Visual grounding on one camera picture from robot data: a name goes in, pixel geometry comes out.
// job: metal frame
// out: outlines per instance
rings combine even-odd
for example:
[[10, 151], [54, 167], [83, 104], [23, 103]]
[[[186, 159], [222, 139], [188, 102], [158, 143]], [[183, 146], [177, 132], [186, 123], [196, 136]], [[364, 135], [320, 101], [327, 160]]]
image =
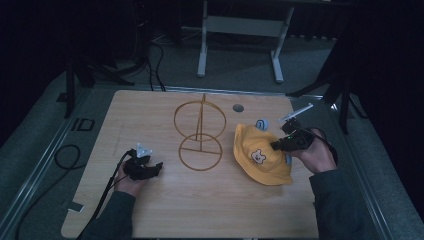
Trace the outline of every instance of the metal frame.
[[294, 12], [294, 7], [287, 10], [286, 19], [284, 21], [232, 18], [222, 16], [208, 15], [208, 1], [203, 1], [203, 21], [202, 21], [202, 46], [200, 48], [199, 66], [197, 68], [197, 76], [204, 77], [206, 75], [206, 58], [208, 54], [208, 46], [206, 43], [208, 32], [221, 32], [245, 35], [257, 35], [265, 37], [278, 37], [278, 44], [275, 50], [271, 51], [271, 61], [274, 67], [275, 81], [283, 82], [283, 73], [280, 64], [280, 53], [290, 21]]

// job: controller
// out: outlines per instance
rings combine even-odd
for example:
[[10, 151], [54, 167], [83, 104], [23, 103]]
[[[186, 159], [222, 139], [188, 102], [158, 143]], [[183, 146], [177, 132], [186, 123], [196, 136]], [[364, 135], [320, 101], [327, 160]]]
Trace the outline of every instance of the controller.
[[152, 150], [145, 149], [140, 143], [137, 144], [137, 150], [129, 151], [131, 158], [125, 162], [124, 173], [134, 181], [157, 177], [163, 163], [158, 163], [154, 167], [146, 166], [152, 152]]
[[310, 133], [309, 128], [301, 128], [301, 125], [296, 118], [290, 118], [287, 120], [287, 122], [281, 127], [281, 130], [283, 130], [283, 132], [288, 136], [280, 138], [276, 142], [270, 143], [274, 150], [286, 152], [306, 150], [311, 146], [315, 138], [315, 136]]

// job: yellow hat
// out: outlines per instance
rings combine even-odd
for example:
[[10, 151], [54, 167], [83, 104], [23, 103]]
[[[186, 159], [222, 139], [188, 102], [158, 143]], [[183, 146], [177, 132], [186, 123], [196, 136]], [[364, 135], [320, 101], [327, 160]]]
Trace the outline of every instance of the yellow hat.
[[234, 138], [234, 156], [244, 171], [265, 185], [291, 184], [291, 165], [285, 152], [272, 149], [278, 138], [253, 125], [238, 124]]

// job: sleeve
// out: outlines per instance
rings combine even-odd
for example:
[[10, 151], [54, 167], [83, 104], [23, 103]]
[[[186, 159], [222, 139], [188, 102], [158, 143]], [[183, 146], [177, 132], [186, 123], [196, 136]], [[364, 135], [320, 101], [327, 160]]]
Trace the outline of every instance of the sleeve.
[[113, 192], [100, 217], [87, 226], [81, 239], [132, 239], [131, 217], [135, 200], [128, 193]]
[[366, 239], [363, 214], [341, 170], [310, 177], [320, 239]]

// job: human hand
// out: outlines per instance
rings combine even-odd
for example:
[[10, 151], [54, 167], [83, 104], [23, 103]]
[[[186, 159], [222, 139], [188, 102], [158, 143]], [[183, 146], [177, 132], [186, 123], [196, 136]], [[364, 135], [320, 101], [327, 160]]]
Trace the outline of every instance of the human hand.
[[[322, 137], [318, 129], [312, 129], [312, 132]], [[305, 167], [313, 174], [330, 171], [337, 168], [330, 149], [323, 141], [317, 138], [314, 139], [308, 149], [292, 151], [288, 152], [288, 154], [299, 158]]]
[[115, 191], [125, 192], [134, 197], [137, 197], [146, 184], [147, 180], [132, 180], [124, 173], [125, 162], [122, 162], [121, 166], [118, 169], [118, 176], [115, 177]]

